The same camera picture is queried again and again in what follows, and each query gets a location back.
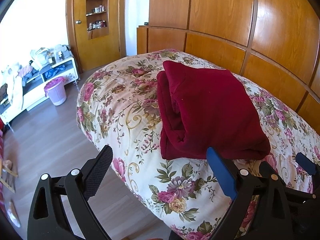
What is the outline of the dark red sweater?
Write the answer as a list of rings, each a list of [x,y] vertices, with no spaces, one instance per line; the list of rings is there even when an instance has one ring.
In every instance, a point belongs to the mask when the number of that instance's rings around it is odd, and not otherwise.
[[[164,61],[157,75],[162,158],[264,159],[269,139],[242,83],[228,70]]]

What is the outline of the clothes pile on stand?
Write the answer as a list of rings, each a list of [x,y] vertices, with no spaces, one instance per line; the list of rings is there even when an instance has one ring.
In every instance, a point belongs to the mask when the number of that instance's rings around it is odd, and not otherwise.
[[[31,65],[22,67],[19,63],[1,69],[1,85],[7,84],[8,100],[14,109],[22,109],[23,78],[32,70]]]

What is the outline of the floral bedspread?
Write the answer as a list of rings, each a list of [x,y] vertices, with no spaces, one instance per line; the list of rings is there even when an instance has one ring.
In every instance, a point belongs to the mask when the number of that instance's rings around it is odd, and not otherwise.
[[[160,152],[162,122],[157,74],[171,60],[193,68],[213,63],[165,49],[129,56],[92,74],[80,89],[77,122],[97,149],[113,149],[112,168],[130,191],[182,239],[208,239],[231,199],[205,160],[165,160]],[[288,188],[312,192],[312,178],[297,153],[319,162],[319,135],[296,112],[251,80],[239,76],[271,143],[266,161]]]

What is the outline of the white low tv stand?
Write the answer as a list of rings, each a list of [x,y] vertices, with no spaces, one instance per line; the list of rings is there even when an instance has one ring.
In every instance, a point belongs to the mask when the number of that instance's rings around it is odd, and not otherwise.
[[[44,93],[45,85],[57,77],[64,78],[64,85],[75,82],[79,79],[79,73],[76,67],[74,57],[69,57],[54,65],[48,65],[36,73],[34,77],[26,82],[23,87],[23,105],[22,109],[14,109],[9,100],[1,102],[1,120],[4,124],[11,122],[23,111],[30,111],[38,104],[48,99]]]

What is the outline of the pink laundry basket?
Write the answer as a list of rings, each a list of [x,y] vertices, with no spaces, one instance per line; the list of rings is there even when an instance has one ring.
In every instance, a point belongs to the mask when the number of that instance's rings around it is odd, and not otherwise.
[[[64,83],[65,78],[60,76],[49,81],[44,87],[45,97],[50,98],[55,106],[63,104],[67,99]]]

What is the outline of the grey bag on stand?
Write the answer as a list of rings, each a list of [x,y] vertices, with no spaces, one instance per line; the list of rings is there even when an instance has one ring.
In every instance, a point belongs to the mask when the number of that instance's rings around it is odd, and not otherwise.
[[[48,48],[41,47],[38,50],[31,50],[30,56],[33,61],[31,66],[35,70],[41,70],[43,67],[52,64],[52,60],[50,59],[50,49]]]

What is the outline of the wooden headboard panel wall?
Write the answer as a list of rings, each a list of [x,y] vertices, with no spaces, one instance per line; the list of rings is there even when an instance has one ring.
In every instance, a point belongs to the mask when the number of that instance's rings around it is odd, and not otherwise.
[[[319,17],[308,0],[150,0],[137,52],[168,48],[250,79],[319,130]]]

